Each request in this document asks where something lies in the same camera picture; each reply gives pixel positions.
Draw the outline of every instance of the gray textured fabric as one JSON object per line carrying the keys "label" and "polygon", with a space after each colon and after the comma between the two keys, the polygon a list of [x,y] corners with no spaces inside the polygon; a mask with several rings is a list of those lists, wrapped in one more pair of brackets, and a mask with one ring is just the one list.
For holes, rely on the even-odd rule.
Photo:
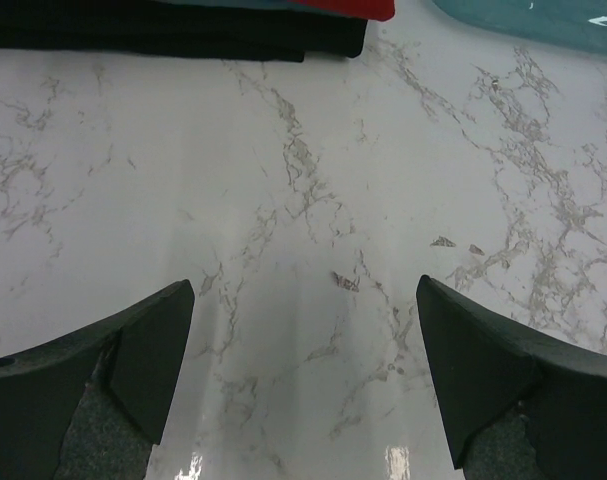
{"label": "gray textured fabric", "polygon": [[463,473],[466,480],[549,480],[536,464],[536,451],[515,410],[474,437]]}
{"label": "gray textured fabric", "polygon": [[63,440],[54,480],[145,477],[152,442],[126,418],[103,386],[111,351],[112,348],[103,351],[86,383]]}

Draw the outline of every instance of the marble countertop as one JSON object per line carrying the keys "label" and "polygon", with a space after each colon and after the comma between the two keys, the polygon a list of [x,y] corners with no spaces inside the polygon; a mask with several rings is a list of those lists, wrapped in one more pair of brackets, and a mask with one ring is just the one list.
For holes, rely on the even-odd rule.
{"label": "marble countertop", "polygon": [[353,61],[0,51],[0,356],[195,287],[148,479],[462,479],[422,274],[607,354],[607,59],[397,7]]}

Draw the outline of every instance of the dark gray fabric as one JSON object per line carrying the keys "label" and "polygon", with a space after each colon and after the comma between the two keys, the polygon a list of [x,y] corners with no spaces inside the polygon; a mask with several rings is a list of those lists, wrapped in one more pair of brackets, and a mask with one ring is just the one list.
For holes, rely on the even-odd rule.
{"label": "dark gray fabric", "polygon": [[0,48],[108,50],[234,60],[354,58],[367,21],[306,11],[152,0],[0,0]]}
{"label": "dark gray fabric", "polygon": [[249,8],[253,10],[294,10],[332,15],[324,10],[308,7],[288,0],[155,0],[175,5],[197,5],[200,7]]}
{"label": "dark gray fabric", "polygon": [[549,480],[536,464],[524,421],[512,409],[473,438],[463,464],[466,480]]}

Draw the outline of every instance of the folded black cloth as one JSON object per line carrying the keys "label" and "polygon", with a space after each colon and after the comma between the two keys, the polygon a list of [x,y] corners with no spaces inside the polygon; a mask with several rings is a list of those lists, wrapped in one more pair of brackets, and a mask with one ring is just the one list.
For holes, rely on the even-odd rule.
{"label": "folded black cloth", "polygon": [[309,51],[358,56],[366,24],[317,13],[150,0],[0,0],[0,48],[300,62]]}

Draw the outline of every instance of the teal object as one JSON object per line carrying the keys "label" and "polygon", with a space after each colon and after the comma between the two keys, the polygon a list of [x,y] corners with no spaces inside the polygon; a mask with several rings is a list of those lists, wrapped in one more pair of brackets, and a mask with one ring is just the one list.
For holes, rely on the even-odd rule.
{"label": "teal object", "polygon": [[607,0],[433,0],[487,30],[607,55]]}

